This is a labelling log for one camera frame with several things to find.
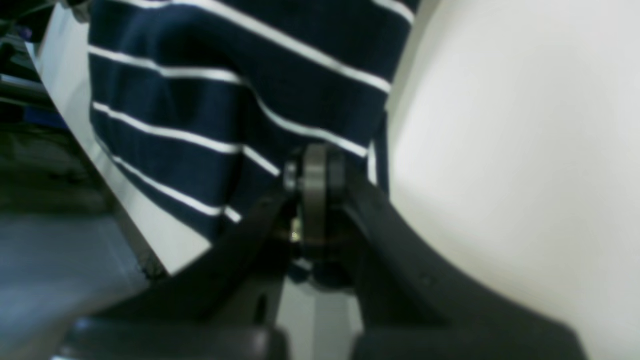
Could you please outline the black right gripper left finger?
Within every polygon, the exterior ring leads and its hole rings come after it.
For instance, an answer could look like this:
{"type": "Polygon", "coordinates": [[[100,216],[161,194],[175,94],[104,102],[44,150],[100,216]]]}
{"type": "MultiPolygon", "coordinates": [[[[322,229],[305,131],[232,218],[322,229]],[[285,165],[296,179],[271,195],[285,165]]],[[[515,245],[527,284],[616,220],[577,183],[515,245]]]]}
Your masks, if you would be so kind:
{"type": "Polygon", "coordinates": [[[57,360],[287,360],[275,327],[294,262],[329,259],[329,146],[294,152],[268,191],[178,275],[80,317],[57,360]]]}

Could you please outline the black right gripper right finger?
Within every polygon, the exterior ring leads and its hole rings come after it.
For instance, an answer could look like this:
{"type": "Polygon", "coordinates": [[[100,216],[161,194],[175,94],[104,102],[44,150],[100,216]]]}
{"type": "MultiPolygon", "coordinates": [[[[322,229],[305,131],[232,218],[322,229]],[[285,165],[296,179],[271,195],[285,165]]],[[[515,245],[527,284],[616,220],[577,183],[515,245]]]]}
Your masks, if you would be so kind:
{"type": "Polygon", "coordinates": [[[326,171],[325,258],[347,274],[365,328],[354,360],[585,360],[573,330],[427,245],[340,150],[326,171]]]}

